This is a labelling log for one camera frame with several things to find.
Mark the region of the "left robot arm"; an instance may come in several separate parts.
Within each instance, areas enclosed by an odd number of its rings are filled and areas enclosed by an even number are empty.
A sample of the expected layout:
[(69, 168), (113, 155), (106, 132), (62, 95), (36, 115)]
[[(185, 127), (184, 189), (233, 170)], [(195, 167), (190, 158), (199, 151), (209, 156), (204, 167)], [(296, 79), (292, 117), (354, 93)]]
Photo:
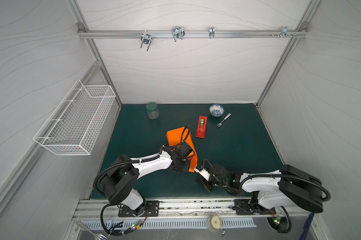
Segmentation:
[(141, 158), (121, 155), (95, 177), (93, 189), (98, 195), (106, 197), (111, 206), (124, 205), (140, 215), (147, 201), (134, 189), (137, 180), (159, 170), (188, 172), (196, 156), (195, 150), (186, 142), (162, 146), (158, 153)]

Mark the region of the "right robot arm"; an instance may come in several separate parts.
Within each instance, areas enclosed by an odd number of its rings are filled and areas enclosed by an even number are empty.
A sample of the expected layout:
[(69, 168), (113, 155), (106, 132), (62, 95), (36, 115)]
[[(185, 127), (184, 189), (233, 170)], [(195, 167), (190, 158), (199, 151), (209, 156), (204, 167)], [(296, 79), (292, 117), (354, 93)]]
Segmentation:
[(200, 182), (208, 192), (219, 187), (232, 197), (251, 194), (250, 200), (236, 204), (235, 209), (255, 215), (292, 205), (308, 212), (321, 213), (323, 203), (331, 199), (321, 180), (291, 165), (283, 165), (270, 173), (230, 173), (224, 167), (204, 160), (196, 166), (195, 172), (200, 174)]

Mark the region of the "orange wrapping paper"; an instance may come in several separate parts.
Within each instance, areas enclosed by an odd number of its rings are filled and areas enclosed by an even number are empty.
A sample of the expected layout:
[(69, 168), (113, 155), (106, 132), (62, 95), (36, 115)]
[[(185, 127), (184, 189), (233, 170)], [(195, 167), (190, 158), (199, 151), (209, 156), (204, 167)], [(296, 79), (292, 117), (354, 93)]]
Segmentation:
[(194, 169), (197, 166), (198, 157), (195, 147), (192, 143), (191, 136), (192, 134), (189, 126), (170, 130), (166, 133), (169, 147), (172, 147), (173, 149), (180, 148), (182, 146), (182, 142), (185, 142), (190, 147), (190, 151), (185, 153), (185, 163), (182, 171), (194, 173)]

